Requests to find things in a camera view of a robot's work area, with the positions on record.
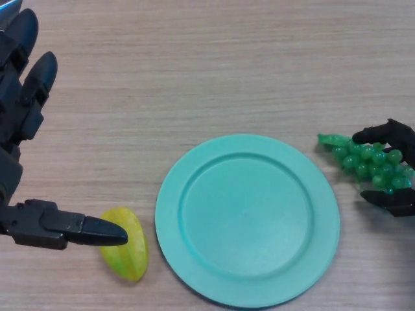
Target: grapes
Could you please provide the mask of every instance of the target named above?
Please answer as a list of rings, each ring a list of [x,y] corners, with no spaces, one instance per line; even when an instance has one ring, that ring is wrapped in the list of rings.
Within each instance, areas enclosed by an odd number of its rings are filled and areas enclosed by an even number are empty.
[[[320,143],[331,147],[333,157],[341,163],[344,172],[359,182],[371,180],[375,189],[387,194],[412,187],[415,170],[401,164],[403,155],[399,150],[386,153],[384,144],[356,144],[349,137],[336,134],[319,134],[318,138]]]
[[[380,175],[381,167],[377,166],[374,163],[370,163],[368,167],[369,167],[369,173],[371,176]]]
[[[386,187],[383,191],[386,194],[393,194],[394,193],[394,188],[393,187]]]
[[[402,175],[405,177],[413,177],[414,176],[414,169],[409,165],[405,165],[402,171]]]
[[[372,178],[372,185],[377,189],[383,189],[386,186],[386,179],[380,175]]]
[[[339,146],[334,147],[331,152],[333,153],[335,158],[338,159],[339,161],[342,161],[348,154],[348,150],[346,147],[339,147]]]
[[[391,178],[394,175],[394,167],[390,163],[385,163],[379,168],[379,173],[385,178]]]
[[[375,153],[374,147],[370,145],[363,146],[361,150],[361,158],[363,160],[369,160],[373,156],[374,153]]]
[[[359,163],[356,166],[356,174],[358,175],[358,177],[364,178],[367,175],[369,175],[369,168],[366,165],[366,163]]]
[[[373,163],[380,165],[386,161],[386,154],[382,151],[375,152],[372,156]]]
[[[403,178],[403,185],[402,188],[411,188],[412,182],[409,178]]]
[[[348,155],[343,160],[343,167],[346,170],[351,170],[359,164],[359,157],[357,155]]]
[[[394,189],[402,189],[404,188],[405,180],[402,177],[394,177],[392,179],[392,186]]]
[[[348,149],[351,154],[360,154],[362,146],[355,144],[352,140],[348,143]]]
[[[387,155],[386,158],[392,164],[398,165],[402,160],[402,152],[399,150],[391,150]]]

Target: green toy grapes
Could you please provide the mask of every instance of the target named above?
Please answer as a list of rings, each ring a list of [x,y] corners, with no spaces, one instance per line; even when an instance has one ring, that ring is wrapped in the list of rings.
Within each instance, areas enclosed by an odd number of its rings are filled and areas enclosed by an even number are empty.
[[[356,144],[351,137],[338,134],[318,134],[318,140],[331,148],[341,167],[359,182],[369,182],[373,188],[387,194],[412,187],[411,179],[415,177],[415,171],[401,163],[403,155],[399,150],[386,153],[383,151],[384,144]]]

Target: wood grain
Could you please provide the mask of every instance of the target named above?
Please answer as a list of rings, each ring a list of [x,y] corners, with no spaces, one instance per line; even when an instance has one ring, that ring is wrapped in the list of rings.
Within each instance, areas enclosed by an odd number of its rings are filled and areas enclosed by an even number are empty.
[[[410,0],[25,0],[40,33],[31,64],[59,73],[35,140],[22,144],[14,203],[56,200],[99,216],[126,205],[143,222],[150,266],[130,286],[95,248],[1,239],[3,310],[219,310],[164,262],[154,232],[163,178],[186,151],[229,133],[276,137],[305,152],[338,198],[332,267],[278,310],[415,309],[415,221],[361,202],[315,149],[393,117],[415,125]]]

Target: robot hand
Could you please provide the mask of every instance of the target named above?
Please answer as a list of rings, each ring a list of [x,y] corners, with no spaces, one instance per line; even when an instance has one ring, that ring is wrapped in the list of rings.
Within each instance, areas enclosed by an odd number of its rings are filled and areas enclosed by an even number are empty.
[[[390,148],[385,149],[385,152],[397,149],[403,154],[402,161],[412,168],[415,167],[415,132],[405,124],[389,119],[386,124],[365,128],[355,133],[352,139],[358,144],[389,144]],[[412,188],[398,189],[393,194],[367,190],[362,191],[361,196],[394,216],[415,215],[415,190]]]
[[[23,173],[19,145],[33,139],[42,124],[42,108],[58,71],[55,55],[47,52],[20,84],[38,35],[35,13],[29,9],[19,13],[20,4],[10,1],[0,6],[0,235],[11,236],[17,244],[51,249],[65,249],[68,242],[125,244],[127,233],[118,225],[60,211],[54,202],[27,200],[7,206]]]

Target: plastic grapes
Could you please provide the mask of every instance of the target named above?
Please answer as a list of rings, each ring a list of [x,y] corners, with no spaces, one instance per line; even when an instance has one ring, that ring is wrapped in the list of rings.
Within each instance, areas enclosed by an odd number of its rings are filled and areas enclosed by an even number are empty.
[[[388,194],[412,186],[415,171],[404,165],[399,150],[383,152],[384,144],[355,144],[351,137],[318,134],[320,144],[328,146],[339,165],[359,181],[367,181],[377,190]]]

